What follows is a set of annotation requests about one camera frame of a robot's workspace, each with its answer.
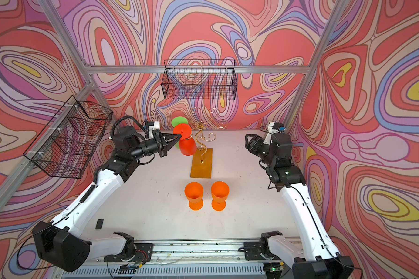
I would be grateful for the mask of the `orange wine glass front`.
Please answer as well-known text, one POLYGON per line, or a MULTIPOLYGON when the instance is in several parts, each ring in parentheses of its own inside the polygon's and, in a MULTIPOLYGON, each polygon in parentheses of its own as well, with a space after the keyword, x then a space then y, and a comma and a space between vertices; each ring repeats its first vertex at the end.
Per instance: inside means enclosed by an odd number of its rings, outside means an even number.
POLYGON ((211 186, 211 196, 213 198, 211 206, 214 210, 221 212, 225 209, 229 192, 229 186, 223 181, 216 181, 211 186))

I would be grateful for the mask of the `orange wine glass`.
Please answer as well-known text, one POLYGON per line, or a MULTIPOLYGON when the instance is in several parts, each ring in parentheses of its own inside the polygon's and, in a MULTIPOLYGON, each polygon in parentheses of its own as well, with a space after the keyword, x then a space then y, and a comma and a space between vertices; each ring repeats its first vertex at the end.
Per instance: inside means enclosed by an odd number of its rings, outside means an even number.
POLYGON ((184 193, 187 200, 189 201, 190 209, 194 211, 198 211, 203 207, 204 188, 200 183, 198 182, 188 183, 188 185, 185 187, 184 193))
POLYGON ((221 212, 225 209, 229 192, 229 186, 223 181, 216 181, 211 186, 211 196, 213 198, 211 206, 214 210, 221 212))

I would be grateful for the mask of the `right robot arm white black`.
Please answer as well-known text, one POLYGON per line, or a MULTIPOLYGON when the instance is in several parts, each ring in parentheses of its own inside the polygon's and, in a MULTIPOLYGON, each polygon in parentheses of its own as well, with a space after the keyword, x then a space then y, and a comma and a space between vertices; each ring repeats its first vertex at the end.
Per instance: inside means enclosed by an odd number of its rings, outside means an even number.
POLYGON ((296 279, 347 279, 358 268, 342 255, 329 237, 311 201, 306 180, 292 162, 292 142, 286 133, 245 136, 246 149, 260 158, 260 166, 286 202, 297 227, 302 248, 278 232, 262 234, 265 253, 276 256, 296 279))

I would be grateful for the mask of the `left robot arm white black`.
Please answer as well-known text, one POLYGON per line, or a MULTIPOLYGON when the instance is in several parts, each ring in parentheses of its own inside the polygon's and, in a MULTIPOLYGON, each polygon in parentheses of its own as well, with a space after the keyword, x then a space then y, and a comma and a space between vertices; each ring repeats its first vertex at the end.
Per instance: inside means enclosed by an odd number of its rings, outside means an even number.
POLYGON ((77 270, 86 260, 115 255, 124 262, 133 260, 134 238, 116 231, 111 238, 86 240, 83 233, 89 219, 104 202, 143 165, 142 158, 165 157, 182 139, 181 134, 162 133, 159 122, 140 123, 124 116, 111 128, 114 143, 111 157, 93 174, 92 183, 50 222, 38 222, 32 230, 37 256, 66 272, 77 270))

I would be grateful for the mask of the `red wine glass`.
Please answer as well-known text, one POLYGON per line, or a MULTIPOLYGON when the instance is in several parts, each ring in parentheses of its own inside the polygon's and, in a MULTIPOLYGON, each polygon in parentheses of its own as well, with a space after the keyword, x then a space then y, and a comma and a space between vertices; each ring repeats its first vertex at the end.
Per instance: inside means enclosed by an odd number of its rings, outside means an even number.
POLYGON ((179 149, 185 156, 192 156, 197 151, 197 145, 194 138, 192 137, 192 128, 186 124, 181 123, 174 127, 174 134, 180 134, 179 149))

